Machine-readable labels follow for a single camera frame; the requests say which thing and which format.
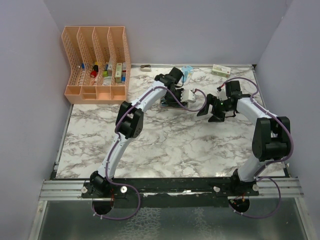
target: marble tabletop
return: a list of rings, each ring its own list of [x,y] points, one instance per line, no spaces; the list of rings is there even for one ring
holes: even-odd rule
[[[151,72],[131,69],[128,101],[136,99],[158,74],[170,68],[153,68]],[[232,67],[231,78],[255,81],[251,66]],[[211,68],[194,69],[185,89],[198,88],[217,95],[217,87],[226,78],[211,74]],[[240,80],[243,93],[255,87]],[[189,107],[203,104],[199,96]],[[89,178],[105,158],[111,145],[119,105],[75,104],[71,113],[57,169],[57,179]],[[144,115],[141,134],[127,147],[115,171],[116,178],[181,178],[231,176],[252,153],[254,126],[241,114],[222,123],[209,123],[211,114],[197,117],[194,112],[160,108],[156,102]],[[269,166],[262,176],[284,176],[281,163]]]

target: dark gray floor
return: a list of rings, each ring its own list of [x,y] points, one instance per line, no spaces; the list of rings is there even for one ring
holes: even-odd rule
[[[253,199],[248,213],[272,211],[277,199]],[[116,209],[113,216],[132,213]],[[49,202],[41,240],[306,240],[294,199],[267,219],[249,219],[230,208],[142,208],[125,221],[93,217],[91,202]]]

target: small bottle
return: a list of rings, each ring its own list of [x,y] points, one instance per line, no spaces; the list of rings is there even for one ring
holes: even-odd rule
[[[194,68],[192,66],[183,66],[181,68],[181,72],[183,73],[183,76],[180,79],[180,83],[183,83],[183,85],[187,85],[190,82],[192,75],[194,74]]]

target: table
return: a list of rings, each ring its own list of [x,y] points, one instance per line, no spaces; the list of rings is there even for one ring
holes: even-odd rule
[[[140,96],[158,74],[171,67],[151,72],[131,69],[128,101]],[[252,66],[231,68],[231,78],[255,81]],[[217,87],[226,78],[211,74],[210,67],[194,69],[185,89],[198,88],[217,95]],[[240,80],[243,93],[255,92],[251,83]],[[196,109],[204,98],[189,105]],[[75,104],[69,120],[56,179],[89,178],[109,150],[119,105]],[[144,115],[141,134],[127,147],[115,171],[116,178],[228,177],[252,153],[254,126],[241,114],[222,123],[209,123],[211,115],[180,109],[160,108],[155,103]],[[262,176],[284,176],[284,165],[273,164]]]

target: floor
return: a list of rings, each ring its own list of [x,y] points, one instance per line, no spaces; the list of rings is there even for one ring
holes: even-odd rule
[[[131,69],[128,101],[136,99],[154,81],[156,75],[171,68],[153,68],[152,72]],[[251,66],[232,67],[232,77],[255,81]],[[195,68],[185,89],[199,88],[217,95],[217,87],[226,78],[211,74],[211,68]],[[255,87],[240,81],[243,93]],[[196,109],[203,97],[189,105]],[[57,179],[89,178],[109,150],[119,105],[76,104],[73,106]],[[142,133],[126,149],[115,172],[116,178],[180,178],[231,176],[252,154],[254,126],[241,114],[223,123],[208,123],[210,114],[197,117],[194,112],[160,108],[155,103],[145,114]],[[262,176],[284,176],[284,165],[273,164]]]

